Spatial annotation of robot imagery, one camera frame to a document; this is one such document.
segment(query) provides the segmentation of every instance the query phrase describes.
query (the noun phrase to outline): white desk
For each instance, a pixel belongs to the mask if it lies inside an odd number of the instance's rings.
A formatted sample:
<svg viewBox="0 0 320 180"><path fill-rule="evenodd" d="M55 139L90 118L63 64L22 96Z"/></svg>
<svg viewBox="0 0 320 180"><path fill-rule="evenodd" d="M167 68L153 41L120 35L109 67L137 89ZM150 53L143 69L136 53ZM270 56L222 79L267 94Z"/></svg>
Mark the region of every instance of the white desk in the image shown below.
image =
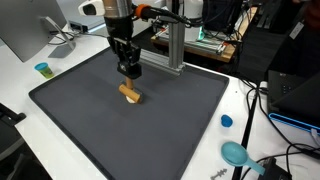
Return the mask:
<svg viewBox="0 0 320 180"><path fill-rule="evenodd" d="M266 82L262 82L261 87L267 87ZM262 106L264 110L267 110L267 97L261 96ZM273 121L279 130L293 143L308 144L313 147L317 147L311 138L310 133ZM259 160L261 158L272 156L276 154L284 154L289 144L285 142L281 136L272 127L271 123L265 117L260 110L257 103L252 129L249 138L249 144L247 147L248 153L253 160ZM290 152L296 152L295 148L291 148ZM276 158L277 165L287 171L285 156ZM320 177L320 162L302 154L289 156L289 167L293 180L316 180ZM258 179L258 174L250 170L245 179Z"/></svg>
<svg viewBox="0 0 320 180"><path fill-rule="evenodd" d="M0 47L0 102L17 113L27 115L16 128L53 179L102 180L106 179L103 174L28 96L29 91L46 81L34 70L37 63L48 62L58 75L109 46L106 39L92 36L77 38L76 43L74 52L65 59L47 58L54 48L47 46L26 63L22 63L7 46ZM241 81L230 77L229 86L183 179L208 180L224 168L228 172L221 179L231 179L234 168L221 158L220 148L230 140L241 143L248 118L247 91ZM223 114L233 118L230 128L221 126L220 117Z"/></svg>

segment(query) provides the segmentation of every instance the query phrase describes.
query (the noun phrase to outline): gray mat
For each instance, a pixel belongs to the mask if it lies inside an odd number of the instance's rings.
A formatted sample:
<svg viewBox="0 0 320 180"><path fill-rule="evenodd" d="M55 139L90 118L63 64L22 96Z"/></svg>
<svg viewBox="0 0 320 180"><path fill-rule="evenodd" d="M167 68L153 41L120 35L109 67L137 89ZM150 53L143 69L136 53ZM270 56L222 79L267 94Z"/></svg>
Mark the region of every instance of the gray mat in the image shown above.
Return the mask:
<svg viewBox="0 0 320 180"><path fill-rule="evenodd" d="M109 179L180 179L228 78L188 67L174 77L143 66L142 104L118 91L124 77L106 50L30 92L31 99Z"/></svg>

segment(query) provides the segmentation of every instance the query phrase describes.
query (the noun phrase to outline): laptop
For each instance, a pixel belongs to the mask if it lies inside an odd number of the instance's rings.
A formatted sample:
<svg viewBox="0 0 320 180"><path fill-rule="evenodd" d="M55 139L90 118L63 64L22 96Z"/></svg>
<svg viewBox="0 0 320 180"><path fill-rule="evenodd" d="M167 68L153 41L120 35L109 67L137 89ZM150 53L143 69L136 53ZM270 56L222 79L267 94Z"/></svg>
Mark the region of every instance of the laptop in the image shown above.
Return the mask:
<svg viewBox="0 0 320 180"><path fill-rule="evenodd" d="M320 133L320 72L305 79L270 70L268 78L270 119Z"/></svg>

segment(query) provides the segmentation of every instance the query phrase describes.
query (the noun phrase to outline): blue object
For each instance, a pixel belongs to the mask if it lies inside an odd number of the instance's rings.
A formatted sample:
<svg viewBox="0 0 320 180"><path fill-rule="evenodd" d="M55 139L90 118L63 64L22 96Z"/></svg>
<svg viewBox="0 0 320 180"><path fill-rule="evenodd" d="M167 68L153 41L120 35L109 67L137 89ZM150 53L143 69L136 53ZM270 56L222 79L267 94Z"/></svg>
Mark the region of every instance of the blue object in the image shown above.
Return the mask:
<svg viewBox="0 0 320 180"><path fill-rule="evenodd" d="M230 165L240 167L247 165L259 174L264 174L264 167L250 159L247 150L235 142L226 142L221 147L222 158Z"/></svg>
<svg viewBox="0 0 320 180"><path fill-rule="evenodd" d="M308 131L308 132L311 132L311 129L316 129L318 131L318 134L320 135L320 127L313 126L311 124L304 123L304 122L298 121L296 119L292 119L292 118L289 118L289 117L286 117L286 116L282 116L282 115L277 114L277 113L270 113L269 114L269 118L271 120L275 120L275 121L281 122L283 124L287 124L289 126L293 126L295 128L302 129L302 130Z"/></svg>
<svg viewBox="0 0 320 180"><path fill-rule="evenodd" d="M34 69L37 70L37 71L40 71L40 70L43 70L45 68L48 67L48 63L40 63L40 64L37 64Z"/></svg>
<svg viewBox="0 0 320 180"><path fill-rule="evenodd" d="M232 125L233 121L228 115L223 115L221 117L221 124L223 127L230 127Z"/></svg>

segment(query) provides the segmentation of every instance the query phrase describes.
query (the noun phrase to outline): desk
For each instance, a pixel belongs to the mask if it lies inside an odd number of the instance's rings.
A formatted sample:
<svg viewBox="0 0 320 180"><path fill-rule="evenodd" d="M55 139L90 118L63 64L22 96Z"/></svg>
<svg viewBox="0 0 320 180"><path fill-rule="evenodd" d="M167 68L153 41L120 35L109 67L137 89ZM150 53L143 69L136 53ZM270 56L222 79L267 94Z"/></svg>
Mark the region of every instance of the desk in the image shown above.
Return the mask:
<svg viewBox="0 0 320 180"><path fill-rule="evenodd" d="M242 35L244 35L246 33L246 31L250 25L250 22L252 21L253 17L255 16L255 14L257 12L257 8L252 7L251 11L249 11L249 13L250 12L251 12L251 14L249 15L249 17L246 16L239 27L239 32ZM168 46L167 40L159 39L156 36L153 36L151 38L151 42L154 44L161 45L161 46ZM211 49L210 45L204 44L201 42L192 42L191 44L188 44L188 42L186 42L184 50L186 52L189 52L192 54L200 55L203 57L207 57L207 58L211 58L211 59L215 59L215 60L227 62L227 63L230 62L231 58L234 56L234 53L236 52L235 47L233 47L232 45L228 45L226 47L226 49L220 55L218 55L215 53L215 51L213 49Z"/></svg>
<svg viewBox="0 0 320 180"><path fill-rule="evenodd" d="M266 82L262 82L260 87L267 87ZM264 110L267 110L267 97L261 96L262 106ZM311 138L310 133L273 121L279 130L293 143L308 144L313 147L317 147ZM252 129L249 138L249 144L247 147L248 153L253 160L258 160L267 156L276 154L283 154L286 152L288 143L285 142L276 130L271 126L271 123L265 117L260 110L257 103ZM296 152L295 148L291 148L290 152ZM287 171L285 156L276 158L277 165ZM293 180L304 179L319 179L320 176L320 162L303 154L290 155L289 167ZM250 171L245 179L257 179L258 174L254 171Z"/></svg>
<svg viewBox="0 0 320 180"><path fill-rule="evenodd" d="M106 178L101 172L28 96L29 91L46 81L33 69L37 63L48 62L52 71L59 75L109 47L108 41L101 37L82 36L75 41L77 47L64 59L47 58L54 46L46 46L26 63L22 63L7 46L0 47L0 82L3 85L0 102L27 115L16 128L53 179L103 180ZM223 179L232 177L234 168L221 158L220 147L230 140L241 143L248 118L245 100L248 88L240 80L229 78L229 86L182 179L208 180L224 168L228 172ZM234 124L230 128L221 126L223 114L233 118Z"/></svg>

